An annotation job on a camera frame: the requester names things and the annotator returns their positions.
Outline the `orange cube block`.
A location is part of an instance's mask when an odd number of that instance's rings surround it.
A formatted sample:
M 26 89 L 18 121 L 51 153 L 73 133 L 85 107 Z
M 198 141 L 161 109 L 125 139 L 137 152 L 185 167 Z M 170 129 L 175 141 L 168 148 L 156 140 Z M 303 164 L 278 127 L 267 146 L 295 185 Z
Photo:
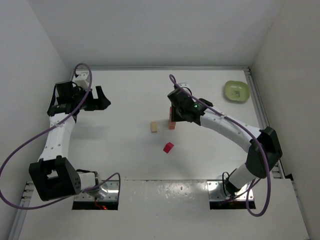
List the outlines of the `orange cube block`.
M 174 129 L 176 128 L 176 126 L 175 126 L 175 125 L 170 125 L 168 128 L 169 128 L 170 130 L 174 130 Z

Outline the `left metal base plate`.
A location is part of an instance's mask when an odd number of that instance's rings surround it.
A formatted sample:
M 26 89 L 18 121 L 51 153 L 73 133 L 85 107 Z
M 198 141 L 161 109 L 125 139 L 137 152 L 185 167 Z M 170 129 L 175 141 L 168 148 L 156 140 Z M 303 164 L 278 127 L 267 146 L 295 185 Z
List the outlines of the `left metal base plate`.
M 117 202 L 119 193 L 119 181 L 109 180 L 99 187 L 97 191 L 80 193 L 73 198 L 74 202 Z

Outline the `metal base plate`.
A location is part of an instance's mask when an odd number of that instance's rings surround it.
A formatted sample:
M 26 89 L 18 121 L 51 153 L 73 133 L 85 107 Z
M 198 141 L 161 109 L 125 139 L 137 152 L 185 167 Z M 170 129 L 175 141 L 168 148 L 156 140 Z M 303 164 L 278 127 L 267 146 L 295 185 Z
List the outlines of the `metal base plate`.
M 73 198 L 74 202 L 117 202 L 119 193 L 119 181 L 109 180 L 99 187 L 97 191 L 80 193 Z
M 250 189 L 250 184 L 245 184 L 238 192 L 235 193 L 235 196 L 237 197 L 236 201 L 245 201 L 247 199 L 247 193 L 248 194 L 248 200 L 253 201 L 254 200 L 254 194 L 253 190 Z M 207 190 L 208 190 L 208 196 L 209 200 L 211 202 L 221 202 L 226 201 L 231 197 L 231 194 L 227 191 L 223 191 L 222 186 L 222 180 L 209 180 L 207 181 Z

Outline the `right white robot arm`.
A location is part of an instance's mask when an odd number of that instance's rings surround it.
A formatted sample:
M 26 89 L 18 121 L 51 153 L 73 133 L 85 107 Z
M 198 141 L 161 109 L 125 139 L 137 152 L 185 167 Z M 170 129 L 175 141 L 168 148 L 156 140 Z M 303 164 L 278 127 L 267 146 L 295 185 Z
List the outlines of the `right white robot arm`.
M 170 92 L 167 97 L 172 107 L 170 118 L 174 122 L 195 123 L 213 130 L 236 143 L 247 153 L 245 163 L 235 169 L 224 182 L 227 194 L 235 196 L 244 185 L 252 180 L 267 177 L 264 159 L 254 138 L 261 144 L 270 170 L 282 157 L 283 152 L 277 132 L 273 128 L 267 126 L 259 129 L 240 122 L 240 125 L 251 132 L 248 134 L 235 123 L 228 121 L 225 116 L 216 114 L 219 111 L 216 107 L 213 108 L 215 111 L 207 108 L 207 106 L 212 107 L 213 104 L 203 98 L 200 99 L 202 103 L 196 102 L 178 88 Z

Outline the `magenta roof block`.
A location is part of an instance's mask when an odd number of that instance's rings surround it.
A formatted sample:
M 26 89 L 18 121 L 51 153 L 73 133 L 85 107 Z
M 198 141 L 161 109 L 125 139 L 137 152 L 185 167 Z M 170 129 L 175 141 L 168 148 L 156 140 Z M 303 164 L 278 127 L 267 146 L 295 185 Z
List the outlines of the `magenta roof block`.
M 164 146 L 163 151 L 168 154 L 168 153 L 173 149 L 173 147 L 174 147 L 174 144 L 171 143 L 171 142 L 168 142 L 168 143 Z

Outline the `green plastic bowl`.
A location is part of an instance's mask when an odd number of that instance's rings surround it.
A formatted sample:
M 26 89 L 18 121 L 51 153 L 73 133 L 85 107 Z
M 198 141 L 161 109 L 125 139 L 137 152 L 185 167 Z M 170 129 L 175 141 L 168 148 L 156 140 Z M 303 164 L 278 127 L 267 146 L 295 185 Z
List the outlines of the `green plastic bowl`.
M 234 103 L 245 103 L 250 98 L 250 88 L 242 81 L 227 81 L 224 85 L 224 97 Z

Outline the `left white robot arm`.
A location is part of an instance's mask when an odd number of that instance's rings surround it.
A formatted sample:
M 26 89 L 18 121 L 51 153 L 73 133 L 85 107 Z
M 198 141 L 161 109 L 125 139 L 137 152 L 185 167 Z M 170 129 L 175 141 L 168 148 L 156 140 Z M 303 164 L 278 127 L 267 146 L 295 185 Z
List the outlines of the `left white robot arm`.
M 50 127 L 44 149 L 37 162 L 29 165 L 29 174 L 42 201 L 50 201 L 99 191 L 96 171 L 76 170 L 68 159 L 72 130 L 77 122 L 79 108 L 84 111 L 103 111 L 111 102 L 102 87 L 96 86 L 97 98 L 91 91 L 72 81 L 55 84 L 47 110 Z

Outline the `brown printed rectangular block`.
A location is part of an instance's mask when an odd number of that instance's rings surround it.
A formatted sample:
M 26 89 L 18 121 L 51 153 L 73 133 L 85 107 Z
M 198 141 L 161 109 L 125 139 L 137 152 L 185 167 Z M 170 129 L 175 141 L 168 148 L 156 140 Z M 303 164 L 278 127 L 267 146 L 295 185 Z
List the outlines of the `brown printed rectangular block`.
M 169 108 L 169 120 L 170 120 L 171 122 L 175 122 L 174 116 L 175 116 L 175 114 L 174 114 L 174 108 L 173 108 L 173 106 L 171 106 L 171 107 Z

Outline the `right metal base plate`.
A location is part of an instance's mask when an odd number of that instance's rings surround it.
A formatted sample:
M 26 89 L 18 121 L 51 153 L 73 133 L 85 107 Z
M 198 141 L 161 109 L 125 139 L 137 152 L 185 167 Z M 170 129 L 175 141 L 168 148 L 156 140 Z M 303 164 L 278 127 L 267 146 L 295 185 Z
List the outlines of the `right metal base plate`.
M 253 201 L 254 200 L 254 194 L 253 190 L 250 189 L 250 184 L 245 184 L 238 192 L 235 193 L 235 196 L 237 197 L 236 201 L 245 201 L 247 199 L 247 193 L 248 194 L 248 200 Z M 221 202 L 226 201 L 231 197 L 231 194 L 227 191 L 223 191 L 222 186 L 222 180 L 209 180 L 207 181 L 207 190 L 208 190 L 208 196 L 209 200 L 211 202 Z

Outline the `natural wood long block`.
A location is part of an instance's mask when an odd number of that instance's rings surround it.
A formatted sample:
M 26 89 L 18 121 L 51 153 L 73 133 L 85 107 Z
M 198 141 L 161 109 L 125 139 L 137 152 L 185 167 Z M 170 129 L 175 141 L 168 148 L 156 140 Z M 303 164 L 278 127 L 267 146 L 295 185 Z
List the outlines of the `natural wood long block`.
M 157 133 L 158 132 L 158 125 L 156 121 L 152 121 L 150 123 L 150 131 L 151 133 Z

